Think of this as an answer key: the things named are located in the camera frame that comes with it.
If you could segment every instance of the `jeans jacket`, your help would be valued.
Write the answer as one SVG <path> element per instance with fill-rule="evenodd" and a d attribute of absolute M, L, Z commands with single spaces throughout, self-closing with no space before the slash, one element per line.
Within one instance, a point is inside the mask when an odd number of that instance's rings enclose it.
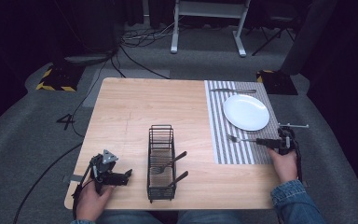
<path fill-rule="evenodd" d="M 271 192 L 271 198 L 279 219 L 284 223 L 324 223 L 315 203 L 298 180 L 292 180 L 276 187 Z M 75 220 L 71 224 L 95 223 L 87 220 Z"/>

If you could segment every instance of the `utensil holder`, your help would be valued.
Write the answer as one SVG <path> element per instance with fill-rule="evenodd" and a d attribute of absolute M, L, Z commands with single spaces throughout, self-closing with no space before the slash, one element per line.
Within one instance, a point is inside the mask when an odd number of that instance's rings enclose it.
<path fill-rule="evenodd" d="M 171 200 L 174 198 L 176 184 L 168 187 L 176 178 L 175 162 L 165 168 L 161 174 L 151 172 L 175 157 L 173 128 L 171 125 L 152 125 L 149 129 L 149 149 L 147 163 L 147 196 L 153 200 Z"/>

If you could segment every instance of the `metal utensil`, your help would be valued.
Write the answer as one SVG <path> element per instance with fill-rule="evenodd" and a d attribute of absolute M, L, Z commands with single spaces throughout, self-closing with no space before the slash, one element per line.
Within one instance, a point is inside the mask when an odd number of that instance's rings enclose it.
<path fill-rule="evenodd" d="M 227 134 L 227 138 L 232 141 L 232 142 L 235 142 L 235 143 L 239 143 L 241 141 L 244 141 L 244 142 L 255 142 L 254 139 L 243 139 L 243 138 L 239 138 L 239 137 L 236 137 L 236 136 L 233 136 L 231 134 Z"/>
<path fill-rule="evenodd" d="M 150 172 L 154 175 L 162 174 L 162 173 L 164 173 L 165 167 L 172 165 L 174 162 L 182 159 L 185 155 L 187 155 L 186 151 L 182 152 L 179 156 L 173 158 L 171 161 L 169 161 L 168 163 L 166 163 L 162 166 L 151 167 Z"/>
<path fill-rule="evenodd" d="M 188 171 L 185 171 L 184 173 L 182 173 L 181 175 L 179 175 L 176 179 L 173 180 L 173 182 L 171 182 L 171 184 L 168 185 L 168 187 L 176 184 L 177 182 L 179 182 L 179 180 L 182 180 L 183 178 L 185 178 L 186 176 L 188 176 Z"/>
<path fill-rule="evenodd" d="M 221 89 L 211 89 L 211 91 L 228 91 L 228 92 L 238 92 L 238 93 L 255 93 L 256 90 L 232 90 L 228 88 L 221 88 Z"/>

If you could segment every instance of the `human arm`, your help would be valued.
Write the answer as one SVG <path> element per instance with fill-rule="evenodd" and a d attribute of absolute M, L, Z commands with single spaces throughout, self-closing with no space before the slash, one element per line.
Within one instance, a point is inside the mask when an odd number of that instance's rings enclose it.
<path fill-rule="evenodd" d="M 275 171 L 281 180 L 280 186 L 271 192 L 272 202 L 278 217 L 284 223 L 324 223 L 315 203 L 297 179 L 296 153 L 282 156 L 268 149 Z"/>
<path fill-rule="evenodd" d="M 92 224 L 103 212 L 115 186 L 103 186 L 101 193 L 95 190 L 95 184 L 89 182 L 80 192 L 76 220 L 71 224 Z"/>

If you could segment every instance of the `white plate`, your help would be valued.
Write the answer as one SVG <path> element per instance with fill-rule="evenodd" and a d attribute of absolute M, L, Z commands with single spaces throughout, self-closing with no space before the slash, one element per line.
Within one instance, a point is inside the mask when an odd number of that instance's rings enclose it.
<path fill-rule="evenodd" d="M 260 130 L 269 123 L 269 111 L 259 100 L 248 95 L 232 95 L 223 105 L 226 118 L 246 131 Z"/>

